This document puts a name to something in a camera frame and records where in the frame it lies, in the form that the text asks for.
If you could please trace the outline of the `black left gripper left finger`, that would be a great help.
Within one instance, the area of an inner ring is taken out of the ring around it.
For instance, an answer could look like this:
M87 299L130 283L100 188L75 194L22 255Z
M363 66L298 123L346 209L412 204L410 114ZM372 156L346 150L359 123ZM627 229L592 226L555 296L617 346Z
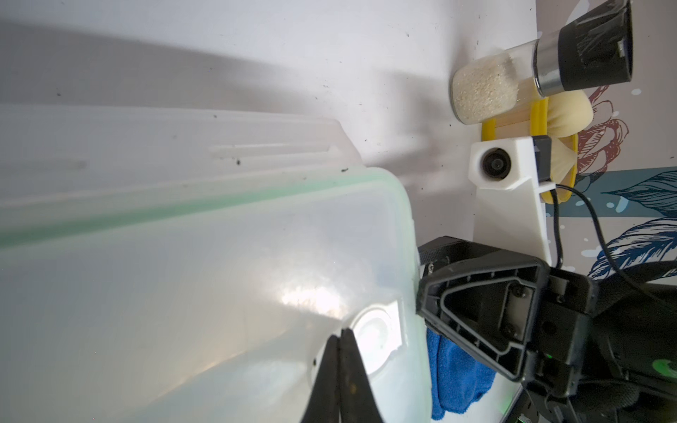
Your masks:
M302 423L340 422L339 347L340 338L331 335L325 344Z

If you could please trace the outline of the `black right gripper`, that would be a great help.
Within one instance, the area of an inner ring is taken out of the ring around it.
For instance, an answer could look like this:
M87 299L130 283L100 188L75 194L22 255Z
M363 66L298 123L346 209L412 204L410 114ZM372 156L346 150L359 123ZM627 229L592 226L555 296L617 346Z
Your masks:
M676 420L676 289L657 282L675 264L627 269L639 290L616 275L577 278L537 315L549 265L472 245L442 236L419 246L416 313L512 382L530 364L509 422Z

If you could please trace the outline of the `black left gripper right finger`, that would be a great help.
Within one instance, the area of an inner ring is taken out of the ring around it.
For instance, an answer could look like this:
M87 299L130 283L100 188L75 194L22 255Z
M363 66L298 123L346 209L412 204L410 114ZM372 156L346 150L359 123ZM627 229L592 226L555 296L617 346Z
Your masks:
M340 421L383 422L354 332L340 336Z

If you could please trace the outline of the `translucent plastic lunch box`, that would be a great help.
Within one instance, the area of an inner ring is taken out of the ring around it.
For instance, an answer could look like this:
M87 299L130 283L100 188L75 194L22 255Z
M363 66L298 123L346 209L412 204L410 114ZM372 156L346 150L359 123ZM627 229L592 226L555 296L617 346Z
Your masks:
M345 328L383 419L427 422L418 280L336 121L1 107L4 422L297 422Z

